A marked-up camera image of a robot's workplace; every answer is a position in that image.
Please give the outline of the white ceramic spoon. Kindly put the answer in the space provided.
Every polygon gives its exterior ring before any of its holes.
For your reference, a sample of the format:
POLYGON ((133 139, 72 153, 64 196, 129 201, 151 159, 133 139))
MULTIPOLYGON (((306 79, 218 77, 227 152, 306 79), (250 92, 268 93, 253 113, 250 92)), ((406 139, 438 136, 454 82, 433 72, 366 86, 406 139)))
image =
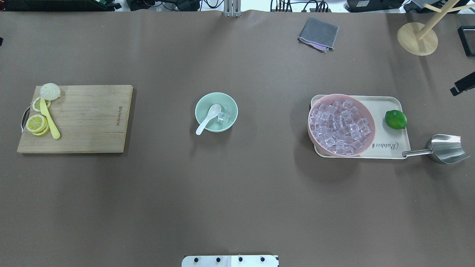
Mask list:
POLYGON ((207 112, 206 117, 204 120, 200 123, 196 130, 196 135, 201 135, 201 133, 204 131, 205 127, 209 123, 210 120, 213 118, 217 117, 217 115, 221 112, 221 105, 216 103, 213 104, 210 108, 209 111, 207 112))

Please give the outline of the steel ice scoop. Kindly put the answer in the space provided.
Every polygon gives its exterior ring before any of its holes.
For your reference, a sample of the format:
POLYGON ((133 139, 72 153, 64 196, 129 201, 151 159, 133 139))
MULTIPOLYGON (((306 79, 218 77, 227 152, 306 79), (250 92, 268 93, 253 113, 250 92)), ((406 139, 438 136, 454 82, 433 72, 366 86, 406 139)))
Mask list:
POLYGON ((425 149, 402 152, 402 157, 428 155, 434 162, 454 164, 470 156, 462 149, 461 137, 437 134, 426 144, 425 149))

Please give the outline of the clear ice cube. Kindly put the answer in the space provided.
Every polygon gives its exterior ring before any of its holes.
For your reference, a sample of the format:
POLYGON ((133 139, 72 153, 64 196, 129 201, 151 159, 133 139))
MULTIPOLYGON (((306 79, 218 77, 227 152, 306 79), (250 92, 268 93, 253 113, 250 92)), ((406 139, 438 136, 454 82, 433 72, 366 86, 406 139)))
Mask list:
POLYGON ((218 122, 218 123, 223 123, 224 120, 226 119, 226 117, 227 117, 227 114, 226 114, 226 113, 224 113, 224 112, 219 112, 219 113, 217 114, 217 117, 216 117, 216 118, 217 118, 217 122, 218 122))

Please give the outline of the mint green bowl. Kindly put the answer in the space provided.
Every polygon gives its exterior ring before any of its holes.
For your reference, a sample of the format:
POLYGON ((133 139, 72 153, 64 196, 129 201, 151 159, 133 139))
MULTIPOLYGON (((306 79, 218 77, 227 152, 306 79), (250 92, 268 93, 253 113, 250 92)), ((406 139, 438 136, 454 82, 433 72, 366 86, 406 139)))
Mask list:
POLYGON ((200 124, 206 117, 209 108, 216 103, 221 105, 221 112, 226 113, 227 117, 223 123, 218 123, 217 118, 213 118, 205 129, 209 132, 224 132, 232 127, 239 114, 235 100, 226 93, 212 92, 200 98, 195 106, 195 118, 200 124))

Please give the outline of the pink bowl of ice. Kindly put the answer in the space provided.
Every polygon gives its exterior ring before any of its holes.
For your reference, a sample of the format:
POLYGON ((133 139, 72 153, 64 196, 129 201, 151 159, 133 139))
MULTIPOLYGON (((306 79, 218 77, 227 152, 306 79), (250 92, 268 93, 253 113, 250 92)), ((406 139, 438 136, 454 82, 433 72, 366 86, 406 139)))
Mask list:
POLYGON ((310 105, 308 135, 321 153, 334 157, 356 157, 369 149, 376 135, 370 110, 361 101, 334 93, 310 105))

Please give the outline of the grey folded cloth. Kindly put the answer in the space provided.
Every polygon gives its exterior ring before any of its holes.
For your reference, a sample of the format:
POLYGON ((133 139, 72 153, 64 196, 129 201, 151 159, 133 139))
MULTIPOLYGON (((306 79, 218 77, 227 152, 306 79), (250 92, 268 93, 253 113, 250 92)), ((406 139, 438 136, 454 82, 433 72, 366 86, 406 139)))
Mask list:
POLYGON ((309 17, 297 40, 326 53, 334 49, 339 29, 339 26, 309 17))

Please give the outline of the wooden cutting board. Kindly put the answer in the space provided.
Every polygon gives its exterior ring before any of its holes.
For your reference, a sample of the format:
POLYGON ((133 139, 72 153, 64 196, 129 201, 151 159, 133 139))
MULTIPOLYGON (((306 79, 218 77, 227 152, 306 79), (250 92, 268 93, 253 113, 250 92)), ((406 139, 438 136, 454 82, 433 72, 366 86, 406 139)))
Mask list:
POLYGON ((61 96, 49 112, 60 138, 24 130, 17 152, 122 153, 132 103, 131 85, 60 86, 61 96))

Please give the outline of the cream serving tray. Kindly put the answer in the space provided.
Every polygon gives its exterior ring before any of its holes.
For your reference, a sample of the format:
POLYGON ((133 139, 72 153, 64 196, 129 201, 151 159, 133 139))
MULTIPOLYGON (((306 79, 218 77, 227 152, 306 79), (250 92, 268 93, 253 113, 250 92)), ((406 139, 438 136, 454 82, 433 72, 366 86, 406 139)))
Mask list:
POLYGON ((385 113, 402 111, 402 105, 390 96, 353 96, 365 105, 375 121, 375 136, 368 149, 354 158, 403 159, 402 152, 409 151, 410 142, 406 129, 392 129, 385 122, 385 113))

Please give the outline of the green lime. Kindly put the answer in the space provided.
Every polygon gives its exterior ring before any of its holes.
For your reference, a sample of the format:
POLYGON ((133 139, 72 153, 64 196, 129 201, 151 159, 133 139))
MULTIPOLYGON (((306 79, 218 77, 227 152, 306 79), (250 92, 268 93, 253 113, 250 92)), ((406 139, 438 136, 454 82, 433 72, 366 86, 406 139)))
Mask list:
POLYGON ((406 115, 399 110, 390 110, 385 113, 384 120, 392 129, 405 129, 407 126, 406 115))

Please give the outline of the lemon slice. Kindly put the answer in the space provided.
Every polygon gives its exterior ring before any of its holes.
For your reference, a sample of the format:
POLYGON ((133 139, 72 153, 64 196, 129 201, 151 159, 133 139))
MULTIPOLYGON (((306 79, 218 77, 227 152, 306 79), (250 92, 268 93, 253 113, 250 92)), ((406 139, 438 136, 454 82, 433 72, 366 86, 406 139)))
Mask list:
POLYGON ((50 129, 48 119, 44 115, 33 115, 29 117, 25 127, 35 136, 45 135, 50 129))
MULTIPOLYGON (((34 102, 32 103, 32 109, 36 112, 41 112, 41 107, 40 107, 40 99, 41 98, 36 98, 34 102)), ((47 108, 50 108, 52 105, 52 101, 45 100, 45 104, 47 108)))

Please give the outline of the wooden cup tree stand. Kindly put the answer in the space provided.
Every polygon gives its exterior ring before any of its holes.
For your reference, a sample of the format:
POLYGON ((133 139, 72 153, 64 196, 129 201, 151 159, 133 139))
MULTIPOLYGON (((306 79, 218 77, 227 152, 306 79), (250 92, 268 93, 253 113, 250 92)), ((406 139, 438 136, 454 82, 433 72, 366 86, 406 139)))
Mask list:
POLYGON ((432 29, 446 14, 472 8, 474 4, 455 7, 458 0, 449 0, 441 7, 434 7, 425 3, 423 6, 435 12, 432 19, 427 24, 418 22, 407 23, 397 31, 399 44, 409 53, 417 56, 427 56, 432 54, 438 47, 438 37, 432 29))

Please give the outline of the aluminium frame post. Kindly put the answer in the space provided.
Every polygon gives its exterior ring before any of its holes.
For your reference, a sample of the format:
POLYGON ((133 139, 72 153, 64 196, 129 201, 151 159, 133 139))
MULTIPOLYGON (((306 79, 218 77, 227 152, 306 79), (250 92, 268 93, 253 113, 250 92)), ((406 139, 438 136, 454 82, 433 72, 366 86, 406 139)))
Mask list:
POLYGON ((241 17, 241 0, 224 0, 224 17, 241 17))

